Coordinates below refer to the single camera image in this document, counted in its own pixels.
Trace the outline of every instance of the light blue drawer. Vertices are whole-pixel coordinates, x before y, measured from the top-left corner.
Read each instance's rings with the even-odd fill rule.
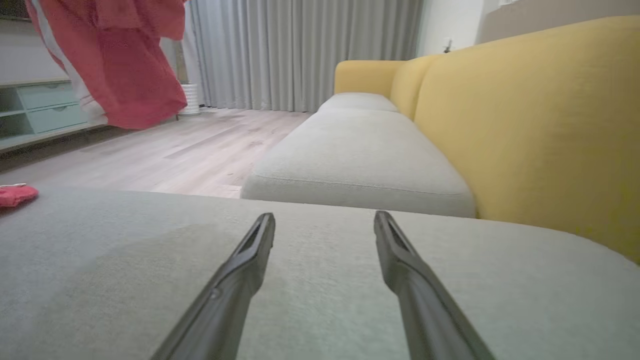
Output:
[[[68,105],[27,113],[29,125],[34,133],[59,129],[76,124],[82,124],[88,119],[88,115],[80,109],[80,105]]]
[[[23,86],[18,93],[26,109],[77,102],[71,83]]]

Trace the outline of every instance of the sofa armrest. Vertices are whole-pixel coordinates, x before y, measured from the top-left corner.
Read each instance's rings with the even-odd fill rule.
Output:
[[[368,92],[391,97],[391,85],[396,70],[406,61],[348,60],[335,68],[334,94],[341,92]]]

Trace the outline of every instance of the ribbed white pot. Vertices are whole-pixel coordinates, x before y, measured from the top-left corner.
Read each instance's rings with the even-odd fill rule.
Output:
[[[184,95],[187,97],[187,106],[180,110],[178,115],[199,115],[198,84],[182,84]]]

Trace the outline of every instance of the curtain fold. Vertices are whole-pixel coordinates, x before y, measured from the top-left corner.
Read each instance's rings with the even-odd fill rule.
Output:
[[[408,60],[422,0],[192,0],[205,103],[316,111],[343,60]]]

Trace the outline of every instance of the wooden floor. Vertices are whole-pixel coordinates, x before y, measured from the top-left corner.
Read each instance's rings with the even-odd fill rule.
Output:
[[[112,129],[1,158],[11,169],[0,173],[0,184],[238,197],[253,164],[309,116],[208,111],[144,131]]]

